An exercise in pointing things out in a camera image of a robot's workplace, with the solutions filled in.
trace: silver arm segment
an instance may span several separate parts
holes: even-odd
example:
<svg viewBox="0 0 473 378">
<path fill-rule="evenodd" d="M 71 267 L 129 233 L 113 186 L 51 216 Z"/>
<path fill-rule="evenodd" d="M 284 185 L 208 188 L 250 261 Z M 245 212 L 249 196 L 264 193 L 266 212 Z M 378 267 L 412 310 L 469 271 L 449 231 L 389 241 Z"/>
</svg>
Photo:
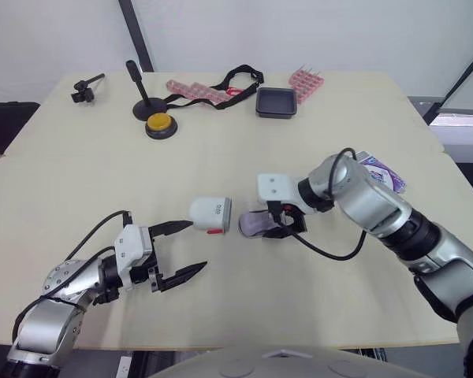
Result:
<svg viewBox="0 0 473 378">
<path fill-rule="evenodd" d="M 292 204 L 305 214 L 327 211 L 334 160 L 335 156 L 328 157 L 304 180 L 259 175 L 259 201 Z M 396 253 L 434 311 L 457 323 L 460 344 L 466 354 L 472 353 L 473 251 L 347 156 L 338 162 L 333 175 L 333 199 L 347 217 Z"/>
<path fill-rule="evenodd" d="M 106 258 L 95 255 L 90 261 L 64 261 L 56 266 L 43 283 L 42 297 L 31 305 L 34 306 L 22 320 L 1 376 L 56 377 L 76 342 L 91 303 L 112 302 L 118 299 L 119 288 L 130 290 L 146 280 L 155 292 L 191 279 L 206 262 L 190 265 L 163 279 L 152 245 L 153 237 L 170 235 L 190 225 L 192 222 L 185 220 L 149 228 L 127 224 L 114 242 L 115 254 Z"/>
</svg>

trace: black strap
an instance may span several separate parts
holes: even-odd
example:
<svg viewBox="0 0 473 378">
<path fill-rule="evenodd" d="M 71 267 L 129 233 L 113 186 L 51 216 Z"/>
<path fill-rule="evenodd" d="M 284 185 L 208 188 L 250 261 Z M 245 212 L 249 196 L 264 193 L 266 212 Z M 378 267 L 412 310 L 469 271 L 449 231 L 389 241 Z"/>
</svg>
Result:
<svg viewBox="0 0 473 378">
<path fill-rule="evenodd" d="M 443 98 L 443 101 L 441 102 L 435 102 L 430 109 L 427 111 L 426 114 L 424 114 L 423 119 L 426 121 L 427 124 L 430 124 L 431 122 L 434 121 L 434 118 L 438 115 L 438 110 L 447 102 L 447 100 L 454 94 L 455 91 L 464 83 L 464 81 L 467 79 L 468 76 L 471 75 L 473 72 L 473 62 L 467 67 L 467 69 L 463 72 L 461 77 L 456 81 L 452 89 L 447 93 L 445 98 Z"/>
<path fill-rule="evenodd" d="M 226 74 L 224 80 L 221 83 L 219 83 L 217 85 L 214 85 L 210 88 L 213 88 L 216 91 L 225 91 L 225 90 L 227 90 L 229 88 L 229 82 L 231 81 L 231 79 L 233 77 L 235 77 L 235 75 L 237 73 L 250 73 L 252 79 L 254 79 L 256 81 L 255 81 L 255 83 L 250 85 L 247 89 L 245 89 L 244 91 L 241 91 L 239 94 L 233 96 L 228 101 L 220 102 L 216 105 L 211 100 L 209 100 L 207 98 L 197 98 L 196 100 L 192 100 L 192 101 L 190 101 L 190 102 L 188 102 L 187 104 L 184 104 L 184 105 L 175 105 L 175 104 L 170 104 L 169 102 L 178 100 L 179 98 L 185 98 L 185 97 L 182 94 L 171 94 L 170 96 L 168 96 L 167 98 L 165 98 L 163 100 L 164 102 L 166 102 L 168 104 L 166 106 L 166 108 L 167 109 L 184 108 L 185 106 L 191 106 L 191 105 L 198 104 L 198 103 L 202 102 L 204 104 L 208 104 L 210 106 L 213 106 L 217 110 L 226 109 L 226 108 L 229 108 L 230 106 L 233 106 L 233 105 L 237 104 L 240 101 L 245 100 L 247 97 L 253 95 L 258 90 L 259 85 L 265 82 L 264 75 L 263 75 L 262 72 L 256 71 L 250 65 L 240 65 L 240 66 L 236 67 L 235 69 L 232 69 L 231 71 L 229 71 Z"/>
</svg>

